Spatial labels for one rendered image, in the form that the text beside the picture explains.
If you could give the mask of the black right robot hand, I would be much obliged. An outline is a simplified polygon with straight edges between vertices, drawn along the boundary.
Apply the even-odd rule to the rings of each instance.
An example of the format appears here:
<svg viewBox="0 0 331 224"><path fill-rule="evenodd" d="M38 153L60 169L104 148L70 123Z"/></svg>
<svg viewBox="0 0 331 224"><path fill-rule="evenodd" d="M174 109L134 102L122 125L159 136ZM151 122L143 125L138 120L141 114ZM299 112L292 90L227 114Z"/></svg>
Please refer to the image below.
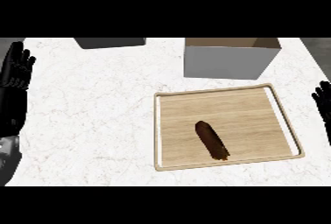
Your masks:
<svg viewBox="0 0 331 224"><path fill-rule="evenodd" d="M326 133L329 143L331 144L331 83L329 81L323 80L320 82L320 86L315 88L312 97L326 123Z"/></svg>

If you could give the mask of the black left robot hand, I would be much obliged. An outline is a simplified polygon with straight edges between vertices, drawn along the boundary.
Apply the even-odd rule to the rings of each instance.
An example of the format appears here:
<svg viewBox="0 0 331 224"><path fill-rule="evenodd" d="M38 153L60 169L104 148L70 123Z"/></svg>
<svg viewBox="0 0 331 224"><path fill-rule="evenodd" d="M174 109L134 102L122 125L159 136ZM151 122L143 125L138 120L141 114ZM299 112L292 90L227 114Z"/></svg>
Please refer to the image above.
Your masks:
<svg viewBox="0 0 331 224"><path fill-rule="evenodd" d="M18 136L27 120L27 90L38 58L12 43L0 70L0 137Z"/></svg>

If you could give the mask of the pale wooden tray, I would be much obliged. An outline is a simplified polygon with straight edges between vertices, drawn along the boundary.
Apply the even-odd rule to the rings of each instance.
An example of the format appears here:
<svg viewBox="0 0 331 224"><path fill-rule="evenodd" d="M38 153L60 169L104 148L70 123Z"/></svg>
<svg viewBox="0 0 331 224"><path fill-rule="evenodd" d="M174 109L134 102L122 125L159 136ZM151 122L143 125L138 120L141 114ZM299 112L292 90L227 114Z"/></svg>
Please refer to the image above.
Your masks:
<svg viewBox="0 0 331 224"><path fill-rule="evenodd" d="M196 132L212 125L230 151L213 158ZM265 83L154 95L154 167L174 171L304 158L276 87Z"/></svg>

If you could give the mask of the grey cardboard box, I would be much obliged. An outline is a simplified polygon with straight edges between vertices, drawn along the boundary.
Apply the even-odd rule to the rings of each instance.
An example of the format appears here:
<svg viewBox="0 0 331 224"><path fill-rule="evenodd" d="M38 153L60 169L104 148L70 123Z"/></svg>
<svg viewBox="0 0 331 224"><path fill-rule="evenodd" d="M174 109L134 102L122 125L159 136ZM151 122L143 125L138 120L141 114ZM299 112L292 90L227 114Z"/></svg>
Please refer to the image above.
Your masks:
<svg viewBox="0 0 331 224"><path fill-rule="evenodd" d="M187 38L184 76L258 80L281 49L278 38Z"/></svg>

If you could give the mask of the dark grey block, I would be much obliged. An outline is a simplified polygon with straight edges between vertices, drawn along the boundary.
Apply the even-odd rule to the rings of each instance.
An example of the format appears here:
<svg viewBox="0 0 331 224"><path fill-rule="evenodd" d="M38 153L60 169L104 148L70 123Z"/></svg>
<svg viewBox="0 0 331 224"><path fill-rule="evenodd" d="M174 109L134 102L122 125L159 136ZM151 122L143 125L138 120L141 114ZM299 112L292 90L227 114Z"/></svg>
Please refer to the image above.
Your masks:
<svg viewBox="0 0 331 224"><path fill-rule="evenodd" d="M83 49L144 46L147 44L145 38L76 38L76 41Z"/></svg>

